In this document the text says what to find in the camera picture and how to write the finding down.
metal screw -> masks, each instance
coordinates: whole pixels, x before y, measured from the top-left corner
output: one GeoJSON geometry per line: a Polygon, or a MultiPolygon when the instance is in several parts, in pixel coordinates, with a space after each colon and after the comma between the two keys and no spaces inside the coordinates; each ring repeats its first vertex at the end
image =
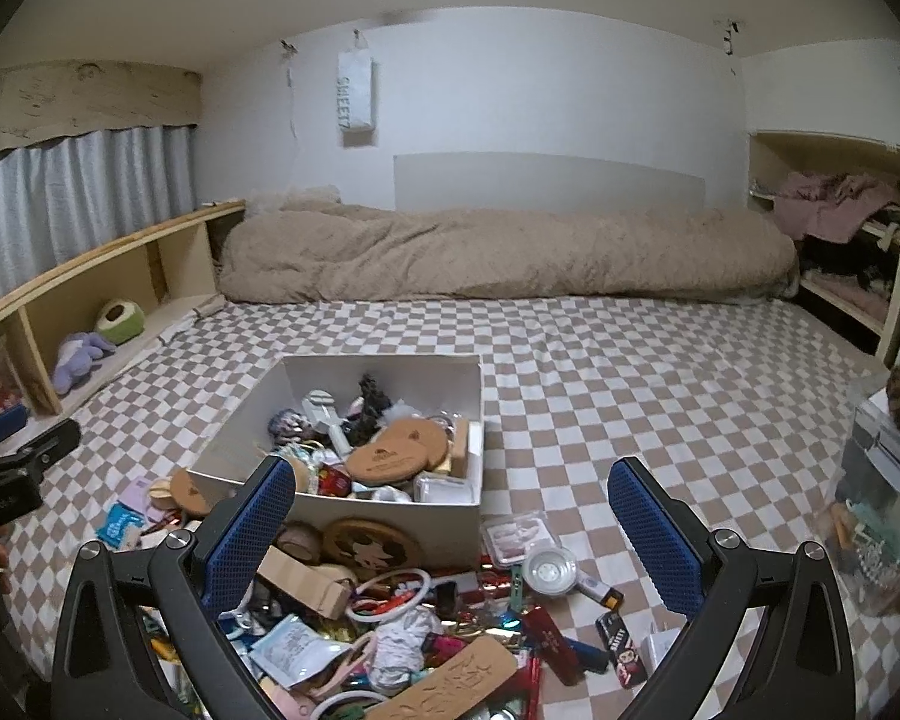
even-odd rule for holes
{"type": "Polygon", "coordinates": [[[740,536],[729,528],[720,528],[714,536],[717,543],[724,549],[736,549],[740,546],[740,536]]]}
{"type": "Polygon", "coordinates": [[[810,541],[809,543],[804,544],[803,553],[804,555],[807,555],[810,560],[823,560],[823,556],[826,555],[826,550],[816,543],[816,541],[810,541]]]}
{"type": "Polygon", "coordinates": [[[103,546],[99,541],[87,541],[87,543],[80,548],[79,555],[84,560],[93,560],[94,557],[100,555],[101,550],[103,550],[103,546]]]}
{"type": "Polygon", "coordinates": [[[170,547],[170,549],[183,549],[190,543],[192,537],[193,534],[190,533],[190,531],[179,528],[173,531],[173,533],[170,533],[170,536],[167,536],[164,539],[164,543],[166,546],[170,547]]]}

purple plush toy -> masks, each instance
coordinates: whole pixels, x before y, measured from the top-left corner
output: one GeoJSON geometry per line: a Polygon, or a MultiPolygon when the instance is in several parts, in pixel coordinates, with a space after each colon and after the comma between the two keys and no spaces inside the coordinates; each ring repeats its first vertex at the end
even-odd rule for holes
{"type": "Polygon", "coordinates": [[[113,354],[117,347],[100,333],[70,333],[60,344],[53,369],[53,389],[67,394],[77,382],[89,375],[90,368],[104,354],[113,354]]]}

wall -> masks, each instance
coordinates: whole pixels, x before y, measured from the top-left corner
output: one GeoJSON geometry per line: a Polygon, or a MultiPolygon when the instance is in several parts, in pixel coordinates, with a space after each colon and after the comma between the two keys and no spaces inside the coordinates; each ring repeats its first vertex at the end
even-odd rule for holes
{"type": "Polygon", "coordinates": [[[394,156],[527,151],[701,177],[710,205],[744,184],[736,61],[667,32],[535,8],[454,8],[411,23],[345,23],[293,38],[293,99],[279,44],[207,71],[197,129],[202,200],[335,183],[346,202],[394,207],[394,156]],[[364,30],[379,73],[371,145],[345,148],[337,54],[364,30]]]}
{"type": "Polygon", "coordinates": [[[900,41],[845,40],[742,60],[746,128],[900,143],[900,41]]]}

brown and white checkered sheet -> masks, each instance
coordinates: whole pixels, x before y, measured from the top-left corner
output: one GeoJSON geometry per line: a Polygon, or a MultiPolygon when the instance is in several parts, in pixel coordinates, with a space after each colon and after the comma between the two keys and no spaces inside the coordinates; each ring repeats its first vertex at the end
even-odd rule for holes
{"type": "MultiPolygon", "coordinates": [[[[583,568],[626,595],[636,640],[673,627],[607,504],[613,460],[637,454],[708,527],[792,551],[811,538],[847,429],[842,393],[865,374],[801,309],[615,298],[229,306],[155,351],[76,414],[82,447],[47,475],[47,506],[11,543],[12,618],[49,673],[72,555],[128,478],[189,466],[221,420],[285,354],[477,353],[487,424],[487,515],[544,509],[583,568]]],[[[598,643],[600,608],[550,604],[564,634],[598,643]]],[[[857,706],[869,716],[900,683],[900,614],[845,603],[857,706]]],[[[752,611],[700,717],[727,699],[759,620],[752,611]]],[[[545,674],[546,720],[615,718],[631,699],[615,675],[564,688],[545,674]]]]}

black candy packet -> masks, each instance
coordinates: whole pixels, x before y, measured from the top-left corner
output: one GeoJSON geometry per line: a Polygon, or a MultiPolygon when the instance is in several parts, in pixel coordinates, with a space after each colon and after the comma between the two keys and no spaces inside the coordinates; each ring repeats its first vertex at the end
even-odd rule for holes
{"type": "Polygon", "coordinates": [[[617,679],[624,688],[636,688],[647,681],[647,669],[637,654],[634,640],[626,630],[619,611],[608,611],[597,620],[597,633],[617,672],[617,679]]]}

